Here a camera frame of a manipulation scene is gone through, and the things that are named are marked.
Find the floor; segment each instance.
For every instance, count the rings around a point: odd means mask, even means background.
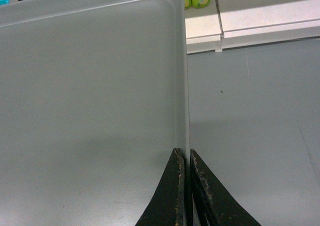
[[[188,55],[190,142],[263,226],[320,221],[320,40]]]

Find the store shelf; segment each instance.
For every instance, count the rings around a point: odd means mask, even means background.
[[[221,29],[215,0],[206,8],[185,10],[187,53],[217,50],[221,47]]]
[[[218,0],[221,48],[320,36],[320,0]]]

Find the white shelf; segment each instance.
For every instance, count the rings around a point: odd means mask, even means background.
[[[221,29],[215,0],[206,8],[185,10],[186,47],[188,54],[218,50]]]
[[[320,0],[218,0],[221,48],[320,36]]]
[[[320,36],[320,0],[215,0],[185,12],[187,52]]]

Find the gray floor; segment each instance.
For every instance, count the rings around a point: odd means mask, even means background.
[[[263,226],[320,222],[320,40],[188,56],[190,139]]]

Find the plastic surface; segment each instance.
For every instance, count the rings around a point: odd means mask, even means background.
[[[0,8],[0,224],[135,225],[189,158],[184,0]]]
[[[188,56],[191,147],[263,226],[320,222],[319,49]]]

